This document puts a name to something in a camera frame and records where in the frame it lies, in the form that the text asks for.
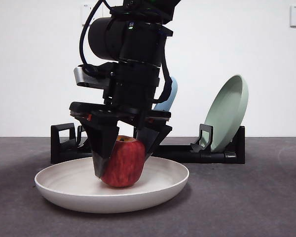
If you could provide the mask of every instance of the white plate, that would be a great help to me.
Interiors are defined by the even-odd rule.
[[[92,158],[50,166],[35,176],[44,198],[66,209],[90,213],[120,213],[159,205],[185,186],[188,169],[177,162],[150,157],[133,186],[111,188],[94,175]]]
[[[249,91],[246,81],[239,75],[233,76],[221,88],[205,119],[213,126],[212,152],[222,152],[241,125],[248,104]],[[209,134],[203,132],[200,144],[205,146]]]

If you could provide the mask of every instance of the white wall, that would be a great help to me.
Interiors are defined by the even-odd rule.
[[[102,103],[101,90],[76,86],[73,75],[80,64],[80,5],[90,2],[0,0],[0,136],[49,136],[50,125],[75,122],[72,101]],[[171,136],[196,136],[234,74],[249,85],[247,136],[296,136],[296,28],[289,27],[295,3],[179,3],[167,25],[174,31],[166,46],[168,67],[179,83]],[[88,61],[103,63],[85,51]],[[122,125],[121,133],[130,135],[131,128]]]

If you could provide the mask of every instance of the robotic arm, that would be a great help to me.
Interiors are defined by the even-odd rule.
[[[104,104],[72,102],[70,111],[87,133],[98,177],[109,161],[119,120],[135,127],[136,138],[146,147],[146,158],[172,130],[166,125],[171,113],[151,108],[171,93],[164,48],[173,32],[163,25],[172,20],[180,1],[124,0],[123,6],[110,7],[105,0],[98,0],[87,19],[80,38],[83,64],[75,68],[74,75],[78,86],[103,89]],[[101,3],[110,9],[111,17],[93,22],[88,41],[96,56],[114,62],[93,66],[84,58],[83,41]],[[161,66],[165,85],[160,97],[154,99]]]

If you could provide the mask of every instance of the plate rim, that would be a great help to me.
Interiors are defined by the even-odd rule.
[[[45,169],[42,169],[40,172],[38,172],[35,177],[34,177],[34,181],[35,181],[35,184],[36,186],[40,187],[41,189],[43,190],[46,190],[46,191],[49,191],[49,192],[52,192],[52,193],[56,193],[56,194],[61,194],[61,195],[67,195],[67,196],[74,196],[74,197],[97,197],[97,198],[109,198],[109,197],[129,197],[129,196],[137,196],[137,195],[143,195],[143,194],[151,194],[151,193],[156,193],[156,192],[160,192],[162,190],[166,190],[166,189],[171,189],[173,187],[176,187],[176,186],[179,186],[180,184],[184,183],[185,181],[187,181],[187,179],[189,178],[189,170],[188,168],[181,164],[181,163],[178,163],[174,160],[170,160],[170,159],[165,159],[165,158],[160,158],[160,157],[149,157],[149,158],[157,158],[157,159],[161,159],[161,160],[166,160],[166,161],[169,161],[169,162],[173,162],[173,163],[176,163],[176,164],[179,164],[181,167],[183,167],[186,171],[187,171],[187,175],[184,177],[184,179],[182,179],[181,181],[171,185],[171,186],[168,186],[166,188],[163,188],[163,189],[158,189],[158,190],[155,190],[155,191],[151,191],[151,192],[138,192],[138,193],[131,193],[131,194],[111,194],[111,195],[85,195],[85,194],[70,194],[70,193],[66,193],[66,192],[60,192],[58,190],[54,190],[54,189],[51,189],[51,188],[48,188],[48,187],[45,187],[43,186],[42,184],[40,184],[38,181],[37,181],[37,177],[44,171],[52,168],[52,167],[55,167],[55,166],[58,166],[58,165],[62,165],[64,163],[67,163],[67,162],[72,162],[72,161],[77,161],[77,160],[83,160],[83,159],[90,159],[92,157],[86,157],[86,158],[80,158],[80,159],[74,159],[74,160],[69,160],[69,161],[65,161],[65,162],[62,162],[62,163],[58,163],[58,164],[54,164],[54,165],[51,165],[49,167],[46,167]]]

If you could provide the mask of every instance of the white bowl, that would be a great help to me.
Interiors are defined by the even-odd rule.
[[[44,198],[66,209],[90,213],[136,211],[161,204],[185,186],[188,169],[177,162],[150,157],[133,186],[112,188],[94,175],[92,158],[50,166],[35,176]]]

